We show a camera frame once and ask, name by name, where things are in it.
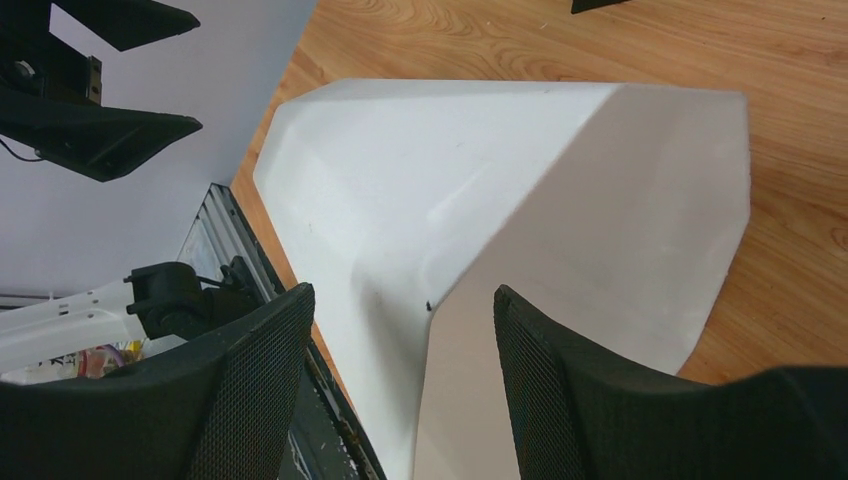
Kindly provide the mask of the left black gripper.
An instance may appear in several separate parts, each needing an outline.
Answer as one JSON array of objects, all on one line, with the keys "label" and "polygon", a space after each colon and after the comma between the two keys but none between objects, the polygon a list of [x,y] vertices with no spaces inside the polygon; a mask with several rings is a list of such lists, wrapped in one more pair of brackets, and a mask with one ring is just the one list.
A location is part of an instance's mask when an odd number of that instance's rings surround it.
[{"label": "left black gripper", "polygon": [[[200,27],[192,13],[158,1],[54,4],[121,52]],[[2,136],[109,182],[202,128],[189,116],[102,107],[102,62],[53,35],[51,12],[50,1],[1,3]]]}]

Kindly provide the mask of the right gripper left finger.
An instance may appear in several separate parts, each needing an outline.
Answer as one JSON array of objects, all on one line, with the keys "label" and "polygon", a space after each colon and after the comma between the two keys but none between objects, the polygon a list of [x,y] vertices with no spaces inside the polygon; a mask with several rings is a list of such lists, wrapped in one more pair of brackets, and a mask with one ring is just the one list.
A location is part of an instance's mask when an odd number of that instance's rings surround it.
[{"label": "right gripper left finger", "polygon": [[301,283],[100,379],[1,387],[5,479],[274,479],[315,310]]}]

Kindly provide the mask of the large white container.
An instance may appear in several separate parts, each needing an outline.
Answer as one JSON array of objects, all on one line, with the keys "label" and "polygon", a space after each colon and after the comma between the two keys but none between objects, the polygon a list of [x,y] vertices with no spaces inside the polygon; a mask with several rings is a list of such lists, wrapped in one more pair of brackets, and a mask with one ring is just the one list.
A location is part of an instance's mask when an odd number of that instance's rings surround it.
[{"label": "large white container", "polygon": [[508,285],[650,368],[692,355],[750,218],[748,102],[633,83],[343,79],[253,180],[389,479],[515,479]]}]

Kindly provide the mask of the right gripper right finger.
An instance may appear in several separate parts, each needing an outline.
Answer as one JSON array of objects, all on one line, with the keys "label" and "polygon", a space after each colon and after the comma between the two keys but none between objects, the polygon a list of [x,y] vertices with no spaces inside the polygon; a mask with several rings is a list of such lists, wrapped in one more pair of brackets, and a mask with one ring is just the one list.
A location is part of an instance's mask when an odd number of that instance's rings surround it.
[{"label": "right gripper right finger", "polygon": [[508,286],[493,319],[524,479],[843,479],[847,371],[779,366],[721,385],[559,324]]}]

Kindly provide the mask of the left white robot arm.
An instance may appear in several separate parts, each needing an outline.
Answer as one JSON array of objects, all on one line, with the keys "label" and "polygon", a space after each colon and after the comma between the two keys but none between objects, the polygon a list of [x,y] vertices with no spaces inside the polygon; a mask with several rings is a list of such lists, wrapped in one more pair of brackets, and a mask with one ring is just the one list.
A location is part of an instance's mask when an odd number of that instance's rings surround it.
[{"label": "left white robot arm", "polygon": [[[123,178],[169,145],[197,132],[190,116],[106,107],[103,67],[50,30],[50,1],[1,5],[1,137],[98,182]],[[1,316],[1,369],[91,347],[153,337],[157,308],[143,274]]]}]

